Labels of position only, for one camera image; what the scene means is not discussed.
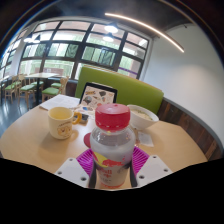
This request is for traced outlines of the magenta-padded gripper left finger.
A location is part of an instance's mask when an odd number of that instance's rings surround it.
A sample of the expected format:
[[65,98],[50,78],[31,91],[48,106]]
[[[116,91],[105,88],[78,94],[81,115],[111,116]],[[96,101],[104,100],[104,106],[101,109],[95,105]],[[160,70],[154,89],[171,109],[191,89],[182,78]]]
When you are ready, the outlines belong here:
[[92,151],[87,149],[77,158],[68,158],[55,174],[81,187],[94,188],[96,169]]

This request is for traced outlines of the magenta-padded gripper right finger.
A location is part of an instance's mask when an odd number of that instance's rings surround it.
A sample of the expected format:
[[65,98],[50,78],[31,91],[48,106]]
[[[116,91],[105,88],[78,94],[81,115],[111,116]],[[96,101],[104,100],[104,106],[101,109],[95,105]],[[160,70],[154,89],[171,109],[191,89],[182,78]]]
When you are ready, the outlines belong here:
[[132,187],[143,187],[170,174],[171,169],[158,155],[148,155],[140,148],[134,148],[130,167]]

